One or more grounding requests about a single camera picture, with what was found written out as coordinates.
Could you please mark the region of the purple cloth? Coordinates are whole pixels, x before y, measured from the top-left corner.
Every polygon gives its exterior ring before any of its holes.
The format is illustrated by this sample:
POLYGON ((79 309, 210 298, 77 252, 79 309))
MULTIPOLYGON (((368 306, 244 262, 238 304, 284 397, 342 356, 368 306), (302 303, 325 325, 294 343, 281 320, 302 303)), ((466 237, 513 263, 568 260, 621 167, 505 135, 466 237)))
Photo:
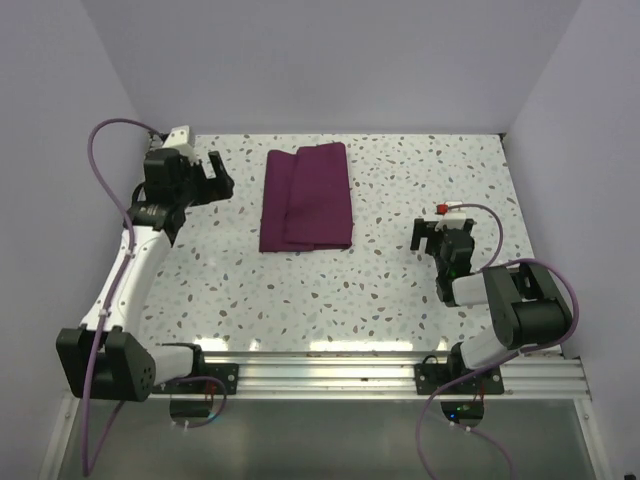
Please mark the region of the purple cloth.
POLYGON ((353 211, 346 146, 304 146, 267 154, 259 235, 261 253, 343 250, 353 211))

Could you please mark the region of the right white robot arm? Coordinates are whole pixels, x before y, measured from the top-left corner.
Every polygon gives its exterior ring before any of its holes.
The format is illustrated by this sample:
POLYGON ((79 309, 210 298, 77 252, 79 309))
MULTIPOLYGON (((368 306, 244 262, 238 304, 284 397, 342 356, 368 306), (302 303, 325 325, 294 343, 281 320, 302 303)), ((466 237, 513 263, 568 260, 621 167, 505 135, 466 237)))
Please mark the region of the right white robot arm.
POLYGON ((451 347, 446 361, 414 366, 417 392, 444 385, 457 394, 485 388, 504 391, 499 366, 509 356, 534 347, 555 346, 572 331, 576 314, 562 297, 552 273, 534 260, 471 271, 475 249, 472 222, 414 221, 410 249, 426 242, 436 266, 436 292, 448 307, 486 305, 491 326, 451 347))

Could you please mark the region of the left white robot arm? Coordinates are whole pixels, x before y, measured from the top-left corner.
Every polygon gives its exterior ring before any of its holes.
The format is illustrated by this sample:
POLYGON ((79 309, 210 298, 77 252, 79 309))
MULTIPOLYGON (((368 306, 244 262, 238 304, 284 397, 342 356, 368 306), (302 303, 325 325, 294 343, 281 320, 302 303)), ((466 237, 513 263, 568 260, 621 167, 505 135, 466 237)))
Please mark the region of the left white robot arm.
POLYGON ((151 286, 174 246, 190 207, 228 200, 234 181, 220 154, 207 165, 176 148, 149 151, 144 181, 126 212, 115 263, 97 300, 77 328, 64 328, 56 351, 77 398, 142 402, 158 385, 174 381, 185 392, 208 379, 200 347, 166 343, 145 348, 136 335, 151 286))

